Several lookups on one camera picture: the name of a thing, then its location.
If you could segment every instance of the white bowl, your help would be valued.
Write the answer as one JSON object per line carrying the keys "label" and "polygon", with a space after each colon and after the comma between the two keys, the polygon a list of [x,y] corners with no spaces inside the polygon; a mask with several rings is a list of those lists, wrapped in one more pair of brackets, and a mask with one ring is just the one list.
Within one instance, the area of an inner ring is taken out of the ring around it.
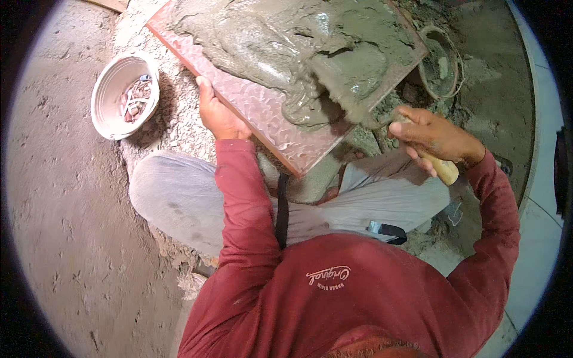
{"label": "white bowl", "polygon": [[[151,76],[151,95],[141,116],[133,123],[125,122],[121,94],[141,75]],[[119,140],[132,135],[148,120],[159,102],[159,70],[145,53],[126,53],[115,57],[97,78],[92,92],[92,122],[104,138]]]}

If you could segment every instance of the concrete floor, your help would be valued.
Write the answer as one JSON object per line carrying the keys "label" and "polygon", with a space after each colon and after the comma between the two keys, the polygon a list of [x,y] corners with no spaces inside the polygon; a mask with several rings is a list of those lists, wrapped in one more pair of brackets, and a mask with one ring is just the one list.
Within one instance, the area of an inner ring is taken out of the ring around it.
{"label": "concrete floor", "polygon": [[182,307],[128,198],[117,143],[90,117],[117,15],[67,0],[53,10],[17,90],[7,156],[15,245],[39,306],[81,357],[166,357]]}

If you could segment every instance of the sandy floor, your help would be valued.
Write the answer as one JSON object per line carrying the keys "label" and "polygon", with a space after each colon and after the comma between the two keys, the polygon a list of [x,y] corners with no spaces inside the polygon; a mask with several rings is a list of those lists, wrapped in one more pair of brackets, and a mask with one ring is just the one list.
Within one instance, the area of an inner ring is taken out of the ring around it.
{"label": "sandy floor", "polygon": [[[216,265],[154,228],[150,235],[128,199],[128,175],[153,149],[215,162],[213,138],[198,114],[194,77],[144,27],[163,4],[131,0],[116,16],[85,2],[63,2],[19,85],[7,183],[14,235],[40,307],[79,356],[169,356],[187,312],[181,311],[183,293],[173,267],[194,266],[199,256],[203,270],[210,270],[205,262]],[[511,182],[519,197],[532,141],[527,62],[503,2],[477,4],[450,18],[453,37],[477,74],[461,92],[461,104],[473,114],[463,125],[512,161]],[[156,115],[117,145],[93,128],[89,101],[105,64],[133,50],[157,60],[161,99]],[[438,218],[428,234],[411,235],[408,250],[447,274],[471,253],[480,232],[471,195],[464,213],[456,228]],[[514,336],[504,320],[483,356],[499,355]]]}

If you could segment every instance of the hair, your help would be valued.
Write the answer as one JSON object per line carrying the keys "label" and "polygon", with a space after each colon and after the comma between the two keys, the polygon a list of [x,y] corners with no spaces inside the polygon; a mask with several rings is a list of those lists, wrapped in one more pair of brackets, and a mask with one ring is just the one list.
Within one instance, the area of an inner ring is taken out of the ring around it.
{"label": "hair", "polygon": [[414,343],[410,343],[410,342],[404,342],[404,341],[393,341],[393,342],[390,342],[387,344],[381,344],[377,348],[361,349],[357,352],[352,352],[352,353],[341,352],[337,349],[333,352],[326,353],[321,358],[372,358],[374,353],[380,352],[383,349],[391,348],[391,347],[409,347],[409,348],[415,349],[416,351],[420,350],[420,347],[418,344],[414,344]]}

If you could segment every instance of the left hand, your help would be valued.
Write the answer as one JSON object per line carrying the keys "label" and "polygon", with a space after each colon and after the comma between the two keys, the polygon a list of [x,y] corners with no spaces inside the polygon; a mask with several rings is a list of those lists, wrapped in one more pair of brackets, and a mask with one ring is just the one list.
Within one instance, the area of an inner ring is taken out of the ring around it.
{"label": "left hand", "polygon": [[199,114],[203,125],[215,139],[249,139],[252,132],[239,117],[215,97],[211,81],[203,76],[196,79],[199,86]]}

